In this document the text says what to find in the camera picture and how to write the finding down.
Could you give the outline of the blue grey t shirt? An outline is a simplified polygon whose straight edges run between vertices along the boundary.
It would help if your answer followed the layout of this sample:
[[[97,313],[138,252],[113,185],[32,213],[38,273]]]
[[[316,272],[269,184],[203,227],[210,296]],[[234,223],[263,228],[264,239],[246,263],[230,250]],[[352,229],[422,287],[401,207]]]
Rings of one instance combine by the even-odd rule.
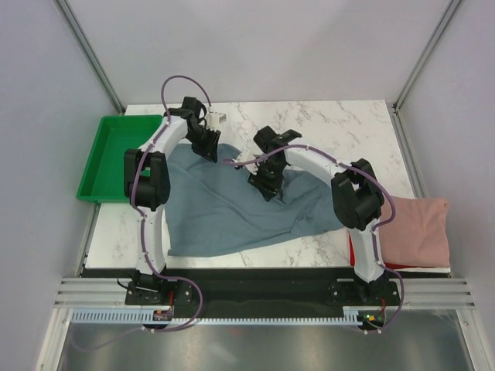
[[[186,144],[167,163],[170,256],[217,257],[343,228],[330,188],[308,172],[285,170],[281,193],[265,201],[247,169],[208,162]]]

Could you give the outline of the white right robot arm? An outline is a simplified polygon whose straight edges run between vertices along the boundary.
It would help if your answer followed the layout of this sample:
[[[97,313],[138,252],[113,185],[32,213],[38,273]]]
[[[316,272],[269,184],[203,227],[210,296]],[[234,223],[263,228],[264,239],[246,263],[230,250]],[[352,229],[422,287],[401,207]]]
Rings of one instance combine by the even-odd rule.
[[[361,158],[343,163],[309,145],[297,131],[278,134],[269,126],[257,132],[254,143],[261,154],[250,160],[256,164],[256,169],[251,172],[248,182],[266,201],[281,192],[283,171],[289,165],[301,168],[330,187],[333,212],[347,228],[353,247],[353,294],[366,305],[383,297],[388,277],[379,227],[391,222],[396,211],[392,207],[391,216],[381,221],[381,208],[391,197],[378,183],[369,161]]]

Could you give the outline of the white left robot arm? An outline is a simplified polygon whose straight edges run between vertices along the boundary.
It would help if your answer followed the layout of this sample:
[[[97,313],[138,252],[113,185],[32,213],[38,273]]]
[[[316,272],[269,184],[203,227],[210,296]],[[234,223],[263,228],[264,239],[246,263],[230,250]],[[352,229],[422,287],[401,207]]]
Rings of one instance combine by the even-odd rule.
[[[162,123],[143,145],[124,154],[124,192],[139,214],[139,248],[135,273],[128,284],[125,304],[172,304],[171,284],[164,278],[166,253],[163,237],[165,204],[171,193],[168,157],[186,139],[193,153],[210,162],[217,161],[220,125],[227,117],[213,111],[194,97],[185,97],[178,108],[167,109]]]

